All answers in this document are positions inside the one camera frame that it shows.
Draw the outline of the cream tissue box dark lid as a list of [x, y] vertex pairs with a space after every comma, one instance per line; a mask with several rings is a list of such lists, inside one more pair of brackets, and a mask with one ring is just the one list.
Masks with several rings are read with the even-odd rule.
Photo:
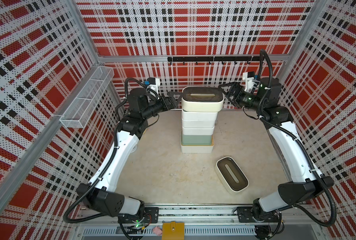
[[182, 90], [182, 109], [186, 112], [217, 113], [223, 109], [224, 95], [218, 88], [186, 87]]

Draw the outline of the white tissue box grey lid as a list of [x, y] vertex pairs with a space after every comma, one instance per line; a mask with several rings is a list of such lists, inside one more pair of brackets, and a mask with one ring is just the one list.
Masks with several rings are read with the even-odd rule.
[[181, 117], [184, 121], [215, 121], [218, 112], [187, 112], [182, 110]]

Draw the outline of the mint green tissue box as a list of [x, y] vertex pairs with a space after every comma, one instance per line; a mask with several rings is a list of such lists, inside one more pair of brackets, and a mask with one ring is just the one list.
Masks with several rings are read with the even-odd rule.
[[181, 135], [181, 144], [186, 146], [211, 146], [212, 135]]

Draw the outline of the cream box dark lid front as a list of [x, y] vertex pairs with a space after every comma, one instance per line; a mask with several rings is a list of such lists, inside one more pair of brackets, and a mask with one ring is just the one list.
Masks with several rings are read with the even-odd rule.
[[249, 180], [232, 157], [223, 157], [215, 164], [215, 171], [226, 188], [232, 194], [238, 194], [249, 186]]

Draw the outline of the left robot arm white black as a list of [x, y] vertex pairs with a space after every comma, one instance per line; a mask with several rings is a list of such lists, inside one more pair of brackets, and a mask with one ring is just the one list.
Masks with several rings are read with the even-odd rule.
[[161, 80], [148, 78], [141, 82], [127, 78], [125, 97], [115, 108], [118, 123], [114, 127], [113, 144], [97, 172], [87, 184], [77, 187], [77, 199], [63, 215], [69, 224], [82, 223], [109, 216], [133, 218], [140, 222], [145, 216], [145, 203], [115, 192], [120, 174], [132, 151], [137, 147], [148, 120], [159, 114], [178, 108], [183, 94], [168, 92], [159, 94]]

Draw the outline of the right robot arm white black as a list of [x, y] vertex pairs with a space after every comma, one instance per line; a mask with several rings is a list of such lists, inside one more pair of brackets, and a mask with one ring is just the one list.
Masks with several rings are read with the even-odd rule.
[[[255, 119], [263, 123], [291, 178], [289, 182], [280, 184], [274, 193], [254, 200], [252, 216], [257, 222], [263, 222], [283, 210], [298, 208], [318, 225], [331, 227], [337, 220], [337, 206], [330, 192], [334, 181], [315, 166], [297, 132], [293, 116], [286, 107], [279, 105], [282, 86], [273, 77], [272, 62], [264, 49], [259, 52], [257, 80], [259, 87], [256, 94], [248, 92], [238, 82], [219, 85], [234, 107], [256, 112]], [[317, 219], [300, 206], [300, 203], [321, 194], [326, 195], [330, 206], [330, 217], [326, 221]]]

